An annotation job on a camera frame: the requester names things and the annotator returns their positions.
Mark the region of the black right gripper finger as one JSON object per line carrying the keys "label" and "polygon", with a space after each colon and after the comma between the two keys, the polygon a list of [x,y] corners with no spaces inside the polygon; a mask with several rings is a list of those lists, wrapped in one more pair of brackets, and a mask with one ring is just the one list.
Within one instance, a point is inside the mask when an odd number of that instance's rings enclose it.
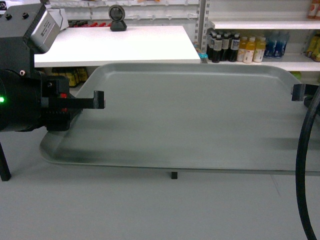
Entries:
{"label": "black right gripper finger", "polygon": [[313,98],[320,86],[314,84],[294,84],[292,88],[292,101],[303,101],[305,98]]}

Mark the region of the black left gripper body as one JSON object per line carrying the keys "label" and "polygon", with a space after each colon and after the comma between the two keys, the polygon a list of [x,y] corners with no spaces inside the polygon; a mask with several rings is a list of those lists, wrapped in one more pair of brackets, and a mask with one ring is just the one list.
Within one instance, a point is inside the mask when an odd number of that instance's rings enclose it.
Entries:
{"label": "black left gripper body", "polygon": [[24,78],[8,69],[0,71],[0,130],[31,132],[46,127],[66,131],[82,105],[70,94],[64,76]]}

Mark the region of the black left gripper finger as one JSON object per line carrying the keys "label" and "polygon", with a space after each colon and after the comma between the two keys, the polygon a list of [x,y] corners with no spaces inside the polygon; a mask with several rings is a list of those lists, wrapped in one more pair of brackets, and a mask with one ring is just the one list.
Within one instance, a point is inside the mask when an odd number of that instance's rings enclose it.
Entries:
{"label": "black left gripper finger", "polygon": [[60,109],[104,109],[106,105],[103,91],[94,90],[93,98],[49,97],[49,108]]}

